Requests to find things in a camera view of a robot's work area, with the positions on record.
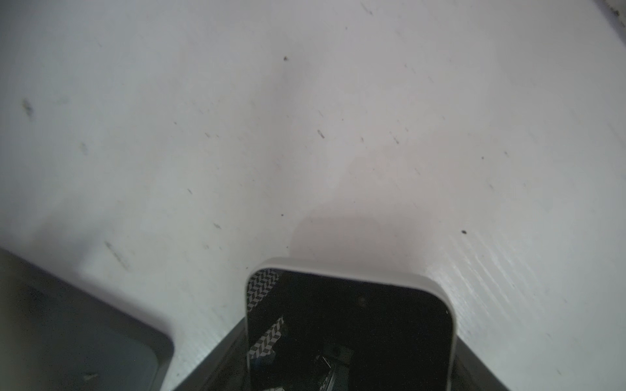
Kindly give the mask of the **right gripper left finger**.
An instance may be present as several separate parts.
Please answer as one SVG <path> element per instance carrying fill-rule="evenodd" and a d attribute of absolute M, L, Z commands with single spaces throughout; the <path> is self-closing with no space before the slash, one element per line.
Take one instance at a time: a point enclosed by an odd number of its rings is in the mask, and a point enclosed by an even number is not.
<path fill-rule="evenodd" d="M 247 329 L 242 319 L 175 389 L 240 391 L 247 389 Z"/>

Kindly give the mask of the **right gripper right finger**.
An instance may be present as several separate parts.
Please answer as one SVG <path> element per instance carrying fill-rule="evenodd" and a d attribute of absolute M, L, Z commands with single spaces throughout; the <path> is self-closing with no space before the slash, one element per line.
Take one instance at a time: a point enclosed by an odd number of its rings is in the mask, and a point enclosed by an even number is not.
<path fill-rule="evenodd" d="M 458 337 L 452 369 L 452 391 L 509 391 L 481 359 Z"/>

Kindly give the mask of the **phone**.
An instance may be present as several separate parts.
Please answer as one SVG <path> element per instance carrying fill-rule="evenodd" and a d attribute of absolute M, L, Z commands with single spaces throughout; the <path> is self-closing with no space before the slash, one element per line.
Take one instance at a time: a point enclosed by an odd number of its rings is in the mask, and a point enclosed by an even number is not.
<path fill-rule="evenodd" d="M 420 275 L 277 257 L 246 280 L 252 390 L 448 390 L 456 315 Z"/>

